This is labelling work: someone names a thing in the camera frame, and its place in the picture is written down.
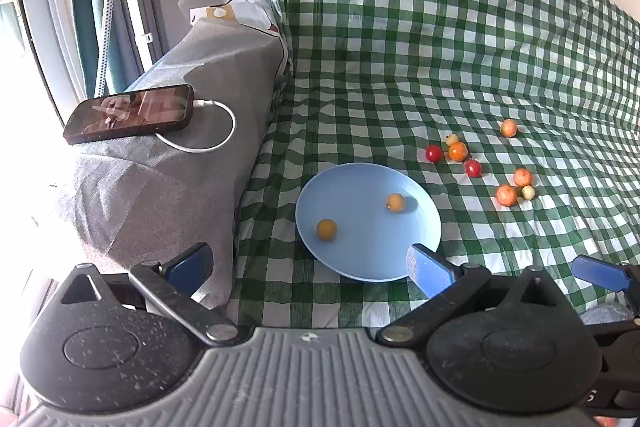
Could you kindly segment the pale yellow small fruit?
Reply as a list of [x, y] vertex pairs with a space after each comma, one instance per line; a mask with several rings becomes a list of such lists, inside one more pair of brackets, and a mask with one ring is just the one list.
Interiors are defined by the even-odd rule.
[[522, 197], [526, 200], [532, 200], [536, 196], [535, 187], [525, 185], [522, 187]]

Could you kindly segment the red cherry tomato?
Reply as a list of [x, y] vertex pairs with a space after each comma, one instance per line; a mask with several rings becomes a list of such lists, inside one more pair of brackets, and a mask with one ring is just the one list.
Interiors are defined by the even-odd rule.
[[432, 164], [437, 164], [444, 158], [444, 152], [439, 145], [431, 144], [425, 150], [425, 158]]
[[482, 164], [475, 159], [465, 161], [464, 170], [470, 178], [479, 178], [483, 174]]

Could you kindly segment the orange small fruit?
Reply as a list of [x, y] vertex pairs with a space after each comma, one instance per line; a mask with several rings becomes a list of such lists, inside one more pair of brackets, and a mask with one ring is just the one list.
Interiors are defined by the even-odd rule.
[[454, 142], [448, 147], [448, 156], [455, 162], [465, 161], [469, 156], [468, 147], [461, 141]]

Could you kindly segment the yellow-orange small fruit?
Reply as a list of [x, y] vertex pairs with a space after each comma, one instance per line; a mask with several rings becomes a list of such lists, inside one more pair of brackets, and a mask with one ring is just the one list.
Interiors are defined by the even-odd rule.
[[332, 219], [322, 219], [317, 225], [317, 236], [323, 242], [329, 242], [334, 239], [337, 233], [337, 224]]

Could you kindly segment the peach-orange fruit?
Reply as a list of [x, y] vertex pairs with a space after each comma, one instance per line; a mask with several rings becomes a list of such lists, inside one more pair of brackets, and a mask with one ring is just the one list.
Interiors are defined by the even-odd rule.
[[500, 124], [500, 132], [506, 138], [513, 138], [518, 133], [518, 124], [513, 119], [506, 119]]

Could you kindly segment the light blue plate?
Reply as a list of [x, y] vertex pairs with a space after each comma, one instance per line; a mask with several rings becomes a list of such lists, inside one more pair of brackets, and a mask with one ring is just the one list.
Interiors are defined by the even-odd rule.
[[[387, 209], [386, 198], [393, 193], [405, 197], [403, 212]], [[318, 239], [322, 219], [337, 224], [332, 241]], [[442, 240], [442, 220], [427, 191], [399, 171], [366, 162], [337, 165], [314, 176], [299, 193], [295, 224], [322, 265], [368, 283], [403, 279], [408, 249], [422, 244], [437, 251]]]

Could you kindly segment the black smartphone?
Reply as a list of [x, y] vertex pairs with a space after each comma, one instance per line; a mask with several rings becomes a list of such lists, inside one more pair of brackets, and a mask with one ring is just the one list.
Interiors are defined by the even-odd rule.
[[188, 84], [89, 98], [74, 109], [63, 138], [75, 145], [181, 130], [192, 118], [193, 102]]

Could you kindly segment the green checkered cloth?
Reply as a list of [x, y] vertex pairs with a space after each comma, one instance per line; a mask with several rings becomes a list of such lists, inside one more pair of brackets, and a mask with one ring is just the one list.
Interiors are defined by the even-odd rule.
[[[230, 315], [243, 324], [381, 326], [422, 303], [408, 280], [351, 281], [295, 231], [318, 172], [397, 169], [430, 194], [442, 251], [497, 273], [543, 265], [578, 311], [615, 295], [578, 281], [589, 255], [639, 260], [639, 24], [610, 0], [271, 0], [293, 70], [242, 198]], [[506, 138], [500, 124], [513, 119]], [[482, 164], [449, 159], [454, 133]], [[425, 150], [439, 145], [432, 164]], [[533, 173], [522, 197], [513, 173]], [[518, 190], [512, 207], [496, 191]]]

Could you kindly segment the teal curtain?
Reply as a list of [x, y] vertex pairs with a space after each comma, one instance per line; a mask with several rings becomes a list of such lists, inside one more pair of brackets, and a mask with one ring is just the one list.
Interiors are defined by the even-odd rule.
[[[91, 98], [96, 89], [99, 67], [100, 35], [104, 0], [70, 0], [72, 2], [76, 44], [80, 58], [86, 95]], [[126, 0], [114, 0], [112, 33], [108, 52], [106, 87], [117, 92], [126, 90], [142, 74], [134, 28]]]

